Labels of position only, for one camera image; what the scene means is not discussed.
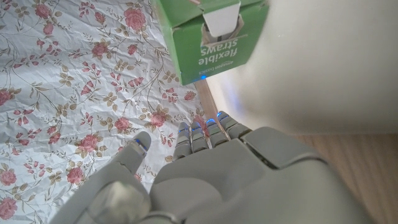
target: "robot finger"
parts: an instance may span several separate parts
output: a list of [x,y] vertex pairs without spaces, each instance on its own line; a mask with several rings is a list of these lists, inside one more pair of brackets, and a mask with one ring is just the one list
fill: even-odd
[[112,162],[124,165],[132,174],[135,174],[150,147],[150,136],[145,131],[134,136],[133,140],[119,152]]
[[201,126],[199,123],[194,121],[191,125],[192,129],[192,152],[202,151],[204,149],[208,149],[209,145],[207,145],[205,135],[201,130]]
[[211,146],[216,147],[217,145],[227,142],[228,138],[225,136],[224,132],[218,127],[214,119],[209,119],[206,122],[207,130],[210,135]]
[[192,154],[191,138],[189,134],[189,126],[182,122],[178,127],[177,145],[173,154],[173,161],[184,158]]
[[251,129],[243,124],[239,124],[224,111],[220,111],[217,114],[217,118],[221,126],[224,128],[224,130],[227,132],[231,139],[240,138],[244,134],[247,134],[251,131]]

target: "gray robotic hand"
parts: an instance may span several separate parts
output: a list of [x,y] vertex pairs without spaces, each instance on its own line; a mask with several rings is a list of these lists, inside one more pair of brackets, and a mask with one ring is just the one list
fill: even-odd
[[92,175],[52,219],[78,224],[372,223],[312,148],[272,128],[255,131],[224,112],[180,124],[174,161],[148,194],[134,178],[150,137],[141,132]]

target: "floral fabric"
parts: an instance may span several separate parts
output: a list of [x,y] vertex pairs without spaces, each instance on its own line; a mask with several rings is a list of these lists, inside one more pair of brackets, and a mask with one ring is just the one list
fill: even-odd
[[0,222],[48,223],[139,131],[147,190],[179,122],[204,123],[148,0],[0,0]]

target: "robot fingertip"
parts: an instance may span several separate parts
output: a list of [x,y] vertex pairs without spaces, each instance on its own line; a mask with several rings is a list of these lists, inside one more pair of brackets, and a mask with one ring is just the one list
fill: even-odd
[[150,148],[150,142],[151,142],[150,136],[145,131],[141,131],[140,133],[138,133],[134,137],[133,141],[138,143],[138,145],[142,146],[146,151],[148,151]]
[[226,118],[226,117],[228,117],[229,115],[227,114],[227,113],[225,113],[224,111],[220,111],[220,112],[218,112],[218,114],[217,114],[217,118],[218,118],[218,120],[219,121],[221,121],[223,118]]
[[181,122],[180,126],[178,127],[179,132],[183,130],[189,130],[189,125],[187,125],[185,122]]
[[200,127],[200,124],[199,124],[198,122],[194,121],[194,122],[192,122],[192,124],[191,124],[191,128],[192,128],[192,131],[193,131],[193,130],[195,130],[196,128],[201,128],[201,127]]
[[216,124],[216,121],[213,118],[210,118],[207,122],[206,122],[206,126],[211,126]]

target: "white wall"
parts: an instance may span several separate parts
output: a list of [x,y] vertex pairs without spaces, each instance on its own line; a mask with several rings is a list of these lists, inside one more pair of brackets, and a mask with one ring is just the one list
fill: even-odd
[[249,62],[207,78],[219,110],[287,133],[398,132],[397,0],[270,5]]

